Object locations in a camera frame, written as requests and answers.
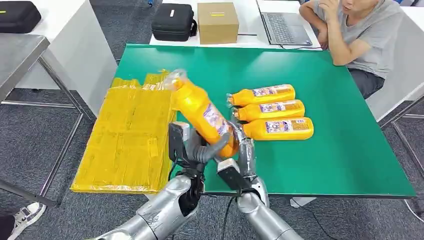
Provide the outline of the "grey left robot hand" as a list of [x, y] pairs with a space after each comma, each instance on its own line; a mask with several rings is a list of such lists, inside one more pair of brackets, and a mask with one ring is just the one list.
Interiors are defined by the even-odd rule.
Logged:
[[217, 143], [204, 143], [204, 139], [195, 128], [190, 130], [190, 135], [185, 143], [187, 158], [190, 161], [206, 164], [213, 159], [229, 142], [230, 133], [220, 137]]

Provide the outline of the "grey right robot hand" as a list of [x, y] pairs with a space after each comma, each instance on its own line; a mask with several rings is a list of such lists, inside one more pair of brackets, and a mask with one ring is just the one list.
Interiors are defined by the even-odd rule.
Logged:
[[254, 141], [247, 137], [240, 123], [227, 122], [231, 125], [238, 142], [238, 166], [244, 178], [252, 179], [257, 176]]

